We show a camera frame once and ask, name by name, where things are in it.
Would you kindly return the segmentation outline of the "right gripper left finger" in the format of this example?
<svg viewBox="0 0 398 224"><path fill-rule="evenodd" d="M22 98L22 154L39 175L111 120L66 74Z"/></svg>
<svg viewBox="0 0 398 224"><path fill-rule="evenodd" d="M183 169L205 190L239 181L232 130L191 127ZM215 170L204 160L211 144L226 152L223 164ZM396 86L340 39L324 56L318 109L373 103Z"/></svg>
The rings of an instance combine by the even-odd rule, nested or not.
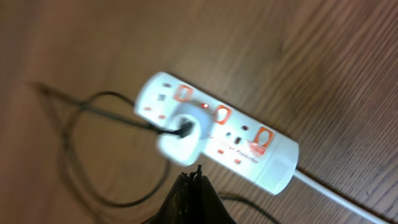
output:
<svg viewBox="0 0 398 224"><path fill-rule="evenodd" d="M142 224L184 224L189 223L192 214L190 212L191 188L195 173L182 172L174 182L159 211L143 221Z"/></svg>

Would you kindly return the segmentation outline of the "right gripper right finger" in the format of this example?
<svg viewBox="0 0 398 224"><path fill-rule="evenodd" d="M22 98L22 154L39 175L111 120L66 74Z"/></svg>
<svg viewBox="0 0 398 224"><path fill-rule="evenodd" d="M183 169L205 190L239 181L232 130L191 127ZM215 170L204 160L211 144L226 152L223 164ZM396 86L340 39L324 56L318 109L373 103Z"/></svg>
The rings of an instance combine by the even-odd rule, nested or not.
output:
<svg viewBox="0 0 398 224"><path fill-rule="evenodd" d="M218 193L198 165L194 176L194 221L206 224L235 224Z"/></svg>

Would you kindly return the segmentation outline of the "white power strip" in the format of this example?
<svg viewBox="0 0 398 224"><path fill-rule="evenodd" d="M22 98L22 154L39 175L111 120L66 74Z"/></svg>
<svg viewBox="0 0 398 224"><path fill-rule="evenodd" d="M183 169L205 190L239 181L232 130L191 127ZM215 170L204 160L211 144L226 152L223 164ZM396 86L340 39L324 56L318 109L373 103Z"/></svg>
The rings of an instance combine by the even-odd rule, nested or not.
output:
<svg viewBox="0 0 398 224"><path fill-rule="evenodd" d="M156 73L139 92L134 112L155 127L167 130L165 125L173 110L188 102L196 102L213 114L213 129L200 155L272 195L286 188L298 163L299 145L187 82L165 72Z"/></svg>

